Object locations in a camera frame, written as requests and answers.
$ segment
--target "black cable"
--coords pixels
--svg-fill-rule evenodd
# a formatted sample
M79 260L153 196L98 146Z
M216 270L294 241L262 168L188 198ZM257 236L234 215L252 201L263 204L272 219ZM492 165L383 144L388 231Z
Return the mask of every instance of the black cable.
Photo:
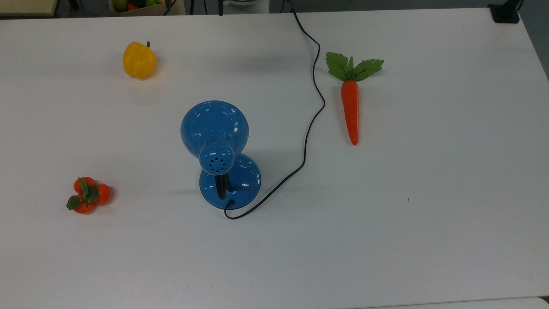
M311 131L311 127L312 127L312 124L315 122L315 119L316 117L320 114L320 112L324 109L324 107L326 106L326 100L324 99L324 96L322 95L322 93L320 92L320 89L318 89L318 86L316 85L316 79L315 79L315 66L316 66L316 62L318 61L318 57L320 56L320 44L314 39L312 38L308 33L307 31L305 31L305 29L303 29L303 26L301 25L301 22L299 21L299 18L298 18L298 15L295 13L295 10L294 9L290 9L290 12L294 14L294 17L295 17L295 21L298 22L298 25L299 25L299 28L301 29L301 31L308 37L311 39L311 41L313 41L314 43L316 43L316 45L318 46L318 51L316 53L316 57L315 57L315 61L313 62L312 64L312 82L313 84L315 85L315 89L316 89L316 92L318 92L318 95L320 95L320 98L322 99L322 107L318 110L318 112L316 112L315 116L312 118L311 120L311 123L309 124L309 128L307 129L307 134L305 135L305 142L304 142L304 145L303 145L303 162L301 163L301 165L296 169L294 170L293 172L291 172L288 176L286 176L286 178L284 178L280 183L278 183L278 185L276 187L274 187L274 189L271 190L271 192L269 192L267 194L267 196L265 196L259 203L257 203L257 205L255 205L254 207L252 207L250 210L246 211L245 213L237 216L237 217L230 217L229 215L227 215L227 210L229 207L231 207L233 204L234 204L234 200L229 200L227 206L225 206L225 217L231 219L231 220L236 220L236 219L240 219L242 218L243 216L246 216L247 214L249 214L250 212L256 210L261 204L263 204L276 190L278 190L278 188L280 188L288 179L290 179L290 177L292 177L295 173L299 172L299 170L305 165L305 160L307 159L307 141L309 140L309 132Z
M173 0L173 1L172 1L172 4L171 4L170 8L167 9L166 12L164 12L163 16L166 16L166 15L170 12L171 8L173 8L173 5L175 4L176 1L177 1L177 0Z

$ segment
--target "orange carrot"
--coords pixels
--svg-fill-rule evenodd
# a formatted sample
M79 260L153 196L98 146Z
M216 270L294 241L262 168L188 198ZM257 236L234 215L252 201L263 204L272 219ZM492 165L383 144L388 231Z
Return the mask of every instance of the orange carrot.
M341 85L341 100L347 131L353 145L358 144L358 84L354 80L344 81Z
M343 101L343 111L345 113L345 122L347 131L353 145L358 144L358 84L368 76L381 70L383 60L370 59L364 60L354 67L352 57L347 60L342 54L326 53L326 64L328 64L328 73L343 81L341 86L341 100Z

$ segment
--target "lamp base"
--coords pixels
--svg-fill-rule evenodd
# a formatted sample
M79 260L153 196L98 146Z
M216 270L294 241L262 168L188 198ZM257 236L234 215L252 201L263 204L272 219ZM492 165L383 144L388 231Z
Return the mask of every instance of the lamp base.
M257 164L250 157L239 154L227 174L231 188L227 190L226 198L221 201L217 195L215 176L204 171L200 173L200 192L204 198L220 209L225 209L230 200L233 200L234 204L228 209L239 209L248 205L261 187L261 173Z
M509 8L503 4L489 4L492 18L498 24L518 24L520 17L514 8Z

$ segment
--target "table surface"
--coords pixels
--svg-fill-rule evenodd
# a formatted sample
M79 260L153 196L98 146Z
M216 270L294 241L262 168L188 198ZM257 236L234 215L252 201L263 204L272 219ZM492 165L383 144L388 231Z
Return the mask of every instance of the table surface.
M243 219L198 189L180 123L225 100L265 196L321 100L290 14L2 20L4 308L355 308L549 294L549 83L488 9L299 15L327 106L307 163ZM157 70L121 55L151 42ZM351 146L324 55L381 58ZM65 208L77 176L108 206Z
M548 309L549 305L540 298L450 302L445 304L411 305L386 307L387 309Z
M57 0L0 0L0 16L53 16Z

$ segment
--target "floor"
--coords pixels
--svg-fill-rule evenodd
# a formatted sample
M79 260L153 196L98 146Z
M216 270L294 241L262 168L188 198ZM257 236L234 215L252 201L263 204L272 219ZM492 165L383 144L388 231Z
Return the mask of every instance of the floor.
M108 0L77 0L78 10L70 7L68 0L59 0L57 16L60 18L86 18L114 16ZM189 10L191 0L183 0ZM348 10L392 10L432 8L485 8L490 3L501 4L503 0L270 0L271 13L287 13L293 7L297 12L330 12ZM198 0L194 14L217 14L216 0ZM524 0L520 16L549 78L549 1Z

